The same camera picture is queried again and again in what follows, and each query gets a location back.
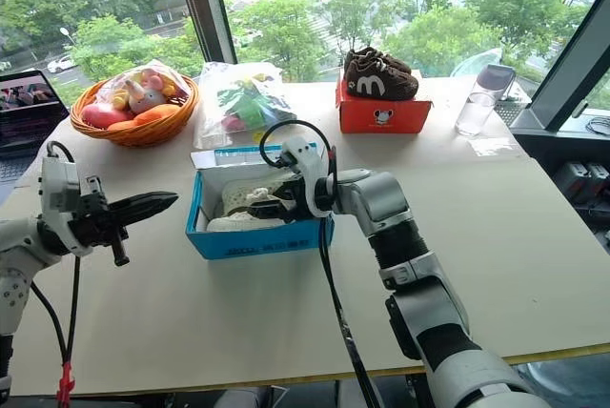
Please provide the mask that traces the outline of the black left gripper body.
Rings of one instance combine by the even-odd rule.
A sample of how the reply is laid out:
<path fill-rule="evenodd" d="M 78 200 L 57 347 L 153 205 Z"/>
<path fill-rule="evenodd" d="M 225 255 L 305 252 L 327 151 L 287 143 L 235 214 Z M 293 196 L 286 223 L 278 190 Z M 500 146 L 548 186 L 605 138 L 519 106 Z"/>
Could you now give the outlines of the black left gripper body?
<path fill-rule="evenodd" d="M 70 228 L 84 247 L 111 247 L 117 267 L 130 262 L 123 241 L 128 237 L 126 228 L 118 222 L 102 190 L 98 176 L 86 178 L 87 194 L 80 196 Z"/>

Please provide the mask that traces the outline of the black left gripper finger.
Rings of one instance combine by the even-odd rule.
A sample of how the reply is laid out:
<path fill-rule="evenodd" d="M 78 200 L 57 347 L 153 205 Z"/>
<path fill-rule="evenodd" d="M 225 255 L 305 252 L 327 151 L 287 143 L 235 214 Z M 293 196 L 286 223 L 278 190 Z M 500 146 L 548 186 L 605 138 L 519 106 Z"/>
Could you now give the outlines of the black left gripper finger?
<path fill-rule="evenodd" d="M 109 205 L 113 212 L 163 212 L 178 199 L 178 194 L 164 191 L 132 195 Z"/>
<path fill-rule="evenodd" d="M 167 206 L 128 206 L 113 210 L 113 216 L 119 228 L 127 228 L 132 224 L 147 220 L 157 214 L 163 213 Z"/>

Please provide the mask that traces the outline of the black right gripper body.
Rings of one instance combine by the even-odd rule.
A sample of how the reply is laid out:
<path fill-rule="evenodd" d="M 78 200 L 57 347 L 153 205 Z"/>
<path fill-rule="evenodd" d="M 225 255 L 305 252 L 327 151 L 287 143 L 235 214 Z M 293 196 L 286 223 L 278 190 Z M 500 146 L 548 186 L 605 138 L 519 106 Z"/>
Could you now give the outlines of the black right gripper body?
<path fill-rule="evenodd" d="M 315 219 L 315 216 L 310 211 L 310 208 L 307 204 L 305 179 L 303 178 L 303 176 L 301 174 L 295 174 L 287 178 L 286 180 L 292 181 L 292 199 L 281 200 L 275 198 L 275 200 L 280 200 L 287 209 L 285 219 L 282 221 L 284 223 L 291 223 L 294 221 Z"/>

